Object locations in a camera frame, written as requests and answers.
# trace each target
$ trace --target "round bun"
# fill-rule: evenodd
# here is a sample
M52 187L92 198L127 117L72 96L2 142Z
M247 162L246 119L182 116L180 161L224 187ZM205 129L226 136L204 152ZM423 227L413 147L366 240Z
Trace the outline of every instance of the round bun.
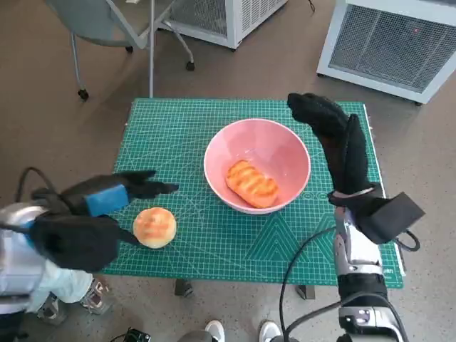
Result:
M163 208L143 210L133 222L133 234L149 248L162 248L176 236L176 219Z

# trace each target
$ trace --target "ventilation grille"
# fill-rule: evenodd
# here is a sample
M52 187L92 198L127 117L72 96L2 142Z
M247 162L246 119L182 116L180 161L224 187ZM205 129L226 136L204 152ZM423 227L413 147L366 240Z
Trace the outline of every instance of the ventilation grille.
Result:
M456 28L349 5L330 68L422 93L456 52Z
M242 0L242 31L248 31L267 18L284 0Z
M172 7L170 19L227 37L225 0L181 0Z

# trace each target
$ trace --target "table leg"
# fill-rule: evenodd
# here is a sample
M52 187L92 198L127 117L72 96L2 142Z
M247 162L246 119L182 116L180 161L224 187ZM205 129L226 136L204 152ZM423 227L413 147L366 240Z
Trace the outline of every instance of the table leg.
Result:
M312 285L297 285L296 292L304 299L315 299L315 286Z
M154 96L154 19L155 19L155 0L150 0L150 19L149 19L149 97Z
M193 293L193 288L188 279L176 279L174 295L178 297L188 297Z

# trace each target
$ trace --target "green cutting mat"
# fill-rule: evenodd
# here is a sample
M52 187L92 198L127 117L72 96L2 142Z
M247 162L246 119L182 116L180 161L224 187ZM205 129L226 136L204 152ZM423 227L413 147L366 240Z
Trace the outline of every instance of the green cutting mat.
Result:
M364 105L341 105L346 113L359 115L368 137L369 178L380 181ZM267 118L288 126L311 156L311 178L304 192L270 215L251 216L230 209L204 178L204 152L211 138L245 118ZM334 225L333 207L326 198L332 185L323 150L307 125L292 120L284 101L136 100L115 171L148 169L157 170L157 180L179 183L179 191L154 200L135 200L113 217L131 230L141 210L165 207L177 218L177 235L160 250L122 244L118 259L104 270L107 274L279 283L300 242ZM289 281L336 285L332 240L328 234L312 242ZM402 287L395 247L383 246L382 256L387 284Z

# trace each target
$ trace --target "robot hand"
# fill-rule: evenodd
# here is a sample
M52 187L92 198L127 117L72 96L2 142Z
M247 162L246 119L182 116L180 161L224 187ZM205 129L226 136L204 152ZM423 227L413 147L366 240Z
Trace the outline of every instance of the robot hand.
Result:
M349 208L357 228L375 244L403 233L424 212L403 192L383 198L381 186L368 181L366 139L357 115L347 116L337 104L314 94L289 94L293 118L309 124L323 146L335 191L329 202Z
M293 118L310 125L320 140L335 191L352 195L373 187L357 115L348 117L337 104L310 93L289 94L288 106Z
M139 244L132 233L121 229L106 214L135 198L152 199L179 188L149 181L154 174L155 171L132 171L99 175L60 194L53 187L39 189L32 193L32 203L4 208L0 222L22 229L25 225L33 249L57 266L97 272L117 258L119 241Z

